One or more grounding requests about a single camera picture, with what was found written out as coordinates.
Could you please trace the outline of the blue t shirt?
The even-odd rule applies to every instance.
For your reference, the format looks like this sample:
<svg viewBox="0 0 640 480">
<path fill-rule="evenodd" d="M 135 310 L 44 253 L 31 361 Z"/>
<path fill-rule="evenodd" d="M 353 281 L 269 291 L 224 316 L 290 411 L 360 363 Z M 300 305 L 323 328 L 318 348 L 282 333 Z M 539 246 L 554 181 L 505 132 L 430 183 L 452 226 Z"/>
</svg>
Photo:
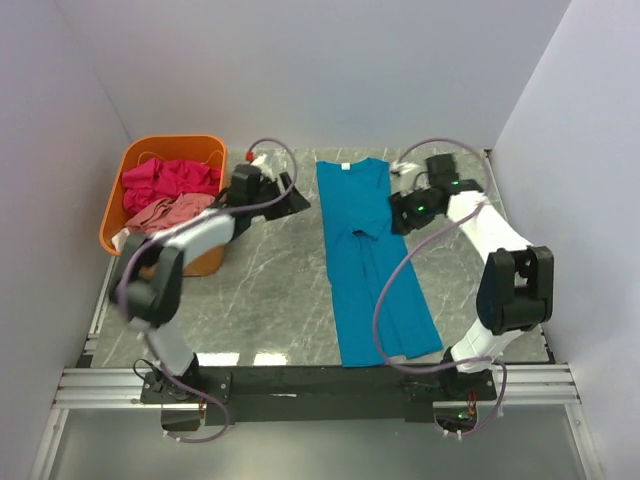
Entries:
<svg viewBox="0 0 640 480">
<path fill-rule="evenodd" d="M 394 270 L 407 253 L 391 231 L 389 166 L 366 158 L 316 165 L 327 277 L 341 362 L 380 365 L 438 352 L 443 343 L 412 265 Z"/>
</svg>

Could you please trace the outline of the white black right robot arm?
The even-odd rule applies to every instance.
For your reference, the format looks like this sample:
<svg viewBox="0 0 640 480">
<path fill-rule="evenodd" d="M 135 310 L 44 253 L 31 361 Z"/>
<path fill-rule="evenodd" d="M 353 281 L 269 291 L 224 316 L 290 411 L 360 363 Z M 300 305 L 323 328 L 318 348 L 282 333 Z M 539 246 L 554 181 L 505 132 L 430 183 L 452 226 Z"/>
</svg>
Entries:
<svg viewBox="0 0 640 480">
<path fill-rule="evenodd" d="M 444 395 L 460 399 L 513 340 L 548 321 L 553 310 L 554 256 L 518 234 L 491 205 L 473 179 L 460 177 L 454 156 L 425 160 L 426 187 L 389 197 L 391 229 L 407 235 L 443 215 L 465 234 L 483 260 L 476 295 L 477 319 L 443 357 L 454 365 L 441 371 Z"/>
</svg>

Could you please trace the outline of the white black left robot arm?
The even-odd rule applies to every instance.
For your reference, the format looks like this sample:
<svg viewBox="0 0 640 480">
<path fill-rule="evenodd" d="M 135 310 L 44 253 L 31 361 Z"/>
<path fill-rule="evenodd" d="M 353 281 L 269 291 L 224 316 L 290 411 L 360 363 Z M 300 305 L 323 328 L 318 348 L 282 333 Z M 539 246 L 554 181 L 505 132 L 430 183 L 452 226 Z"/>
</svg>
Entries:
<svg viewBox="0 0 640 480">
<path fill-rule="evenodd" d="M 238 238 L 256 217 L 272 221 L 309 208 L 289 173 L 271 178 L 259 167 L 242 164 L 196 217 L 150 236 L 128 237 L 109 285 L 110 300 L 141 333 L 173 399 L 189 401 L 201 388 L 197 354 L 176 319 L 185 267 Z"/>
</svg>

